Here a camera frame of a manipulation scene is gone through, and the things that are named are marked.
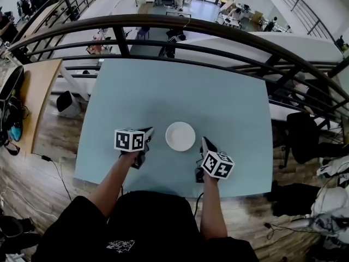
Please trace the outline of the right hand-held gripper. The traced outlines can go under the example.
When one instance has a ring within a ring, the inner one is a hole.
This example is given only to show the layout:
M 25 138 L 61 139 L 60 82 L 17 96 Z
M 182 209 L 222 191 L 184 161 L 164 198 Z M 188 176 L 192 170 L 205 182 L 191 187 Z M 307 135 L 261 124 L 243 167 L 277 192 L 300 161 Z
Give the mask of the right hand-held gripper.
M 207 138 L 202 137 L 200 147 L 201 159 L 196 162 L 195 178 L 197 183 L 204 183 L 204 174 L 215 179 L 228 179 L 235 163 L 225 152 L 218 148 Z

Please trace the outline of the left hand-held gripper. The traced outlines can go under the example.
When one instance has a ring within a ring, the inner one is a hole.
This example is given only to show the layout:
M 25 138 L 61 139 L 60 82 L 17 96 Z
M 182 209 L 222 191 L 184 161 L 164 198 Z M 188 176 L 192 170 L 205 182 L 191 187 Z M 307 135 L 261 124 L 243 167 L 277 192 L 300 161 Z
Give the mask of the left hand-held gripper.
M 121 155 L 137 152 L 138 155 L 131 166 L 139 169 L 146 159 L 149 151 L 148 143 L 154 134 L 153 127 L 139 129 L 116 129 L 114 135 L 114 149 L 119 150 Z

